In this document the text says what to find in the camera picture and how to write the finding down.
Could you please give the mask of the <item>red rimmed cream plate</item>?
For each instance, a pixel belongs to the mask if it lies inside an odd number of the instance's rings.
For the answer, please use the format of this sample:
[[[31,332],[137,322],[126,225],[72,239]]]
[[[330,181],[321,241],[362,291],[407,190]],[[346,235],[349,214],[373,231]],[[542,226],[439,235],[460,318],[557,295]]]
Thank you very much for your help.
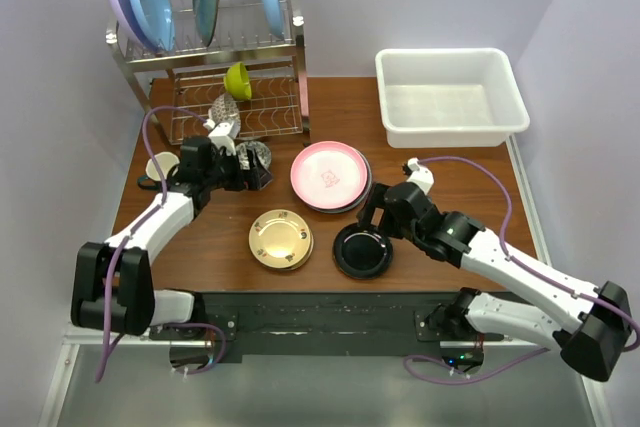
[[[343,206],[343,207],[339,207],[339,208],[334,208],[334,209],[325,209],[325,208],[319,208],[319,207],[314,207],[310,204],[306,204],[308,207],[310,207],[311,209],[320,212],[320,213],[325,213],[325,214],[340,214],[340,213],[344,213],[344,212],[348,212],[352,209],[354,209],[355,207],[357,207],[358,205],[360,205],[367,197],[367,195],[369,194],[369,191],[372,187],[373,184],[373,178],[372,178],[372,170],[371,170],[371,166],[369,161],[367,160],[367,158],[361,153],[359,152],[360,156],[362,157],[366,168],[367,168],[367,183],[365,188],[363,189],[363,191],[361,192],[361,194],[359,195],[358,198],[356,198],[353,202],[351,202],[350,204]]]

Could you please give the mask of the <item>pink plate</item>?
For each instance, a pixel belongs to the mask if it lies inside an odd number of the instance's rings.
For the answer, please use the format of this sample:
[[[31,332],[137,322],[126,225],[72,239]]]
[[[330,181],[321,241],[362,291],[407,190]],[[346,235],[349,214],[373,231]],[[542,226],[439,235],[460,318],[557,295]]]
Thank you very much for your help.
[[[337,141],[321,141],[304,148],[294,159],[290,182],[307,205],[321,210],[344,208],[355,202],[369,184],[369,168],[361,153]]]

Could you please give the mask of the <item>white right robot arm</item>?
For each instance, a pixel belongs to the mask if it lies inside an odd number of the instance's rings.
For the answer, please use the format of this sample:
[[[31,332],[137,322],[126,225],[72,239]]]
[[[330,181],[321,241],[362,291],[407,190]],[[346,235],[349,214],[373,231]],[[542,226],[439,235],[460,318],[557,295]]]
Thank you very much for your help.
[[[445,307],[440,325],[452,337],[497,333],[557,351],[579,374],[611,377],[628,350],[633,319],[627,292],[613,282],[596,286],[541,263],[506,244],[481,222],[441,212],[416,184],[377,184],[357,215],[361,227],[382,216],[377,230],[406,239],[433,260],[473,272],[507,288],[518,301],[462,290]]]

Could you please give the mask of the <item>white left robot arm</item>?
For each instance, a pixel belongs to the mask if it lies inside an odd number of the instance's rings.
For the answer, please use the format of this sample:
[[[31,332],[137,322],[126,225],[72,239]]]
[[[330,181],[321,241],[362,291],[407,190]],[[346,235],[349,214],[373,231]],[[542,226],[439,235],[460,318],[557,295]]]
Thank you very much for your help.
[[[232,148],[204,136],[183,142],[179,163],[149,207],[104,242],[78,252],[71,300],[76,327],[141,335],[171,324],[185,339],[200,337],[207,315],[195,293],[157,290],[151,266],[159,253],[202,212],[217,189],[259,191],[272,179],[253,147],[240,159]]]

